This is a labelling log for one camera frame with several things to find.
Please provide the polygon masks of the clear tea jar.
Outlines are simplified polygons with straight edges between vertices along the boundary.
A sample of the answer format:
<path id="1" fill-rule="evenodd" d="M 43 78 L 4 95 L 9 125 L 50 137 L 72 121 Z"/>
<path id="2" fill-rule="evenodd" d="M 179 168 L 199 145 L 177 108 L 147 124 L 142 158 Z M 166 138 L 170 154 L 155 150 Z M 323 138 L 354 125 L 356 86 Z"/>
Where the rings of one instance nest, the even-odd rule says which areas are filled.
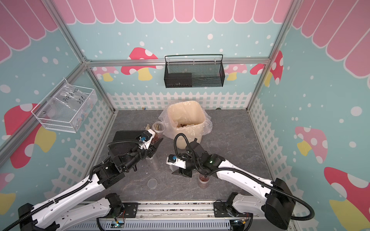
<path id="1" fill-rule="evenodd" d="M 163 137 L 165 131 L 165 125 L 161 121 L 156 121 L 153 123 L 151 129 L 155 132 L 155 136 L 152 139 L 151 143 L 155 144 Z"/>
<path id="2" fill-rule="evenodd" d="M 201 188 L 201 189 L 206 189 L 209 187 L 210 185 L 210 178 L 209 177 L 206 177 L 204 175 L 199 175 L 198 176 L 198 186 Z"/>
<path id="3" fill-rule="evenodd" d="M 156 156 L 146 157 L 146 161 L 151 170 L 158 171 L 160 169 L 160 162 Z"/>

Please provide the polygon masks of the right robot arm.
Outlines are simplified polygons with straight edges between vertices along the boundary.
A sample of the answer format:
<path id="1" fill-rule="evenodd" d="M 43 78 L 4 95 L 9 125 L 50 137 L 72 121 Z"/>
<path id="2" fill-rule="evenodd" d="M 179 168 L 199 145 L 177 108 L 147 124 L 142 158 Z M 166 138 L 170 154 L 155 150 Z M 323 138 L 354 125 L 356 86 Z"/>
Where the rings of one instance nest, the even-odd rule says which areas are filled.
<path id="1" fill-rule="evenodd" d="M 175 136 L 173 145 L 175 154 L 168 157 L 167 163 L 178 167 L 174 175 L 191 178 L 193 171 L 197 171 L 205 179 L 214 176 L 254 196 L 254 199 L 247 199 L 240 193 L 232 193 L 225 203 L 232 215 L 261 214 L 282 230 L 288 229 L 291 220 L 314 218 L 314 209 L 294 196 L 282 179 L 272 181 L 242 170 L 220 155 L 210 155 L 196 139 L 190 142 L 183 133 Z"/>

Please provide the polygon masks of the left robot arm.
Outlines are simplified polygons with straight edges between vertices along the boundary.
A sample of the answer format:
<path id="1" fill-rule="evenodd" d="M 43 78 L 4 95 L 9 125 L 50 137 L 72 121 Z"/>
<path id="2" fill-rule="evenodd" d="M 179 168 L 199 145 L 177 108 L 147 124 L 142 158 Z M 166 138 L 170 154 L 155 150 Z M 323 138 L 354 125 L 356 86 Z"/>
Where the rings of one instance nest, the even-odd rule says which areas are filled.
<path id="1" fill-rule="evenodd" d="M 112 155 L 92 167 L 85 179 L 42 203 L 24 204 L 18 209 L 18 220 L 5 230 L 19 226 L 22 231 L 64 231 L 89 219 L 123 216 L 126 208 L 116 193 L 80 208 L 76 205 L 113 186 L 131 169 L 137 170 L 138 162 L 153 157 L 161 142 L 162 139 L 153 142 L 142 135 L 133 140 L 110 142 L 107 147 Z"/>

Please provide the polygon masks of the black plastic tool case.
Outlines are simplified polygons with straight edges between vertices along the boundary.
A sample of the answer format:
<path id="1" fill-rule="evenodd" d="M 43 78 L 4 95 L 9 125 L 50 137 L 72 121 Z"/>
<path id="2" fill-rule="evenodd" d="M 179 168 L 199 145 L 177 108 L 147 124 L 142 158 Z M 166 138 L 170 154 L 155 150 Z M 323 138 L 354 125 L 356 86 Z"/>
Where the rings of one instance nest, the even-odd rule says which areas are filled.
<path id="1" fill-rule="evenodd" d="M 144 130 L 124 130 L 115 133 L 114 139 L 107 145 L 109 155 L 115 157 L 130 152 L 135 147 L 139 147 L 137 137 Z"/>

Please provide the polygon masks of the black box in basket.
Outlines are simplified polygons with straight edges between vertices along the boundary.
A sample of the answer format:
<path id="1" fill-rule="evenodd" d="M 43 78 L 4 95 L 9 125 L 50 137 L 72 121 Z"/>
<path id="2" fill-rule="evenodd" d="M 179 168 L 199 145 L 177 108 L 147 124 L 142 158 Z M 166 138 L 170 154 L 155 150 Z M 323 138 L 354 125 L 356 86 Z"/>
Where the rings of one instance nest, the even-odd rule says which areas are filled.
<path id="1" fill-rule="evenodd" d="M 167 73 L 164 75 L 166 88 L 191 88 L 191 73 Z"/>

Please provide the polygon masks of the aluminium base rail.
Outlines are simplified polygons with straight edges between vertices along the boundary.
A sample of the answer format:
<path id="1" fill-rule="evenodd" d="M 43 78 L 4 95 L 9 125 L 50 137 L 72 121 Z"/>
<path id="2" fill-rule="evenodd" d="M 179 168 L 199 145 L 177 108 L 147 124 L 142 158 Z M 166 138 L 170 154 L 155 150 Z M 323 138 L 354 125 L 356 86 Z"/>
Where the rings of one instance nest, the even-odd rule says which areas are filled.
<path id="1" fill-rule="evenodd" d="M 209 226 L 220 221 L 249 221 L 248 217 L 216 217 L 214 202 L 121 202 L 102 198 L 96 202 L 70 209 L 55 219 L 59 230 L 71 229 L 99 219 L 103 228 L 159 229 Z"/>

